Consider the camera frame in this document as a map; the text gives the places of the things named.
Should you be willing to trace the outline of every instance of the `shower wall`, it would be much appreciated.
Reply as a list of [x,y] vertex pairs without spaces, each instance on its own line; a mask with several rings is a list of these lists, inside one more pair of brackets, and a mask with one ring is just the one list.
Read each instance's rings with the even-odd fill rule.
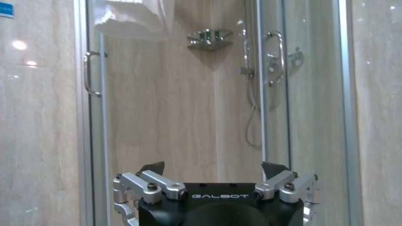
[[365,225],[401,225],[402,1],[351,2]]
[[0,225],[76,226],[73,2],[5,2],[15,18],[0,17]]
[[[243,65],[243,0],[176,0],[166,42],[106,37],[111,175],[166,161],[180,181],[259,181],[262,152],[247,146],[251,107]],[[187,49],[187,34],[234,31],[218,52]],[[260,140],[259,121],[251,136]]]

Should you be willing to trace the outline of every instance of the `shower door handle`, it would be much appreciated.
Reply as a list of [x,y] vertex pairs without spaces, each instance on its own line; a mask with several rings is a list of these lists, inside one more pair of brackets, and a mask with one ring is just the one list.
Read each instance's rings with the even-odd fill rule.
[[96,92],[92,90],[91,87],[91,68],[89,68],[89,62],[91,62],[91,57],[92,56],[100,56],[100,53],[96,51],[88,51],[84,54],[83,61],[84,61],[84,86],[88,94],[93,97],[102,97],[100,92]]
[[270,40],[272,37],[276,37],[279,44],[279,68],[278,68],[278,77],[274,80],[270,80],[270,86],[275,87],[286,76],[286,52],[284,52],[284,39],[279,31],[267,32],[266,40]]

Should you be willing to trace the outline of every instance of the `chrome shelf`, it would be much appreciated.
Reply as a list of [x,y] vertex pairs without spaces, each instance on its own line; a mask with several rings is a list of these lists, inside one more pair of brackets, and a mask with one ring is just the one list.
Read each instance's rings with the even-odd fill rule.
[[206,29],[191,33],[187,36],[190,43],[187,48],[214,52],[232,44],[230,40],[231,35],[232,32],[223,29]]

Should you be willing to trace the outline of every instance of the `glass panel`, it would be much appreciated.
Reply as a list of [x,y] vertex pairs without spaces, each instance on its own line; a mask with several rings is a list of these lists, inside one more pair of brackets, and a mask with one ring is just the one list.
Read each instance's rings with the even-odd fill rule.
[[276,58],[278,40],[266,39],[268,31],[283,31],[282,1],[260,1],[260,35],[262,35],[262,75],[263,75],[263,112],[266,130],[266,160],[268,162],[290,165],[288,161],[288,137],[287,137],[287,99],[286,81],[276,87],[270,87],[268,82],[278,77]]
[[[283,163],[288,158],[299,174],[319,175],[323,205],[315,224],[326,226],[349,225],[337,2],[278,0],[260,5],[262,32],[280,31],[287,48],[286,83],[264,85],[267,160]],[[274,40],[263,46],[266,83],[278,70],[268,64],[278,56]]]
[[284,0],[292,170],[322,180],[318,225],[349,225],[338,1]]
[[[110,178],[118,173],[135,173],[144,164],[166,161],[164,176],[172,180],[258,182],[262,180],[262,152],[244,139],[251,106],[247,77],[239,75],[243,66],[239,34],[247,23],[243,1],[176,0],[175,7],[174,29],[167,40],[106,35],[108,92],[104,92],[103,101],[107,101],[107,124],[103,121],[100,126],[104,115],[99,100],[92,98],[93,164],[104,160],[99,155],[102,143],[106,143],[100,133],[107,125],[108,145],[104,148]],[[206,28],[232,31],[232,45],[214,53],[188,49],[187,35]],[[93,37],[89,42],[91,48],[99,50]],[[97,57],[92,59],[91,69],[96,70]],[[248,138],[259,145],[256,114],[250,124]],[[102,179],[97,179],[100,173],[102,170],[93,171],[100,187],[95,188],[100,189],[95,191],[95,202],[102,196],[107,197]],[[104,204],[102,200],[99,203],[95,215],[106,217],[107,214],[96,211]],[[122,225],[122,216],[112,206],[110,211],[111,225]]]

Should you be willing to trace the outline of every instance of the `shower mixer valve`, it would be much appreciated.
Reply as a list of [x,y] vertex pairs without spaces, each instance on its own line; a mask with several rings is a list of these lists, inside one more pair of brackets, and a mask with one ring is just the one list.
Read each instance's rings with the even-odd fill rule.
[[263,162],[263,183],[182,183],[164,163],[114,179],[114,206],[126,226],[307,226],[319,204],[317,175],[299,177]]
[[[270,53],[266,54],[267,59],[267,68],[270,73],[276,73],[278,71],[278,57]],[[291,62],[291,66],[294,68],[299,68],[303,65],[305,62],[305,54],[300,51],[300,48],[296,47],[295,51],[292,53],[287,54],[287,60]]]

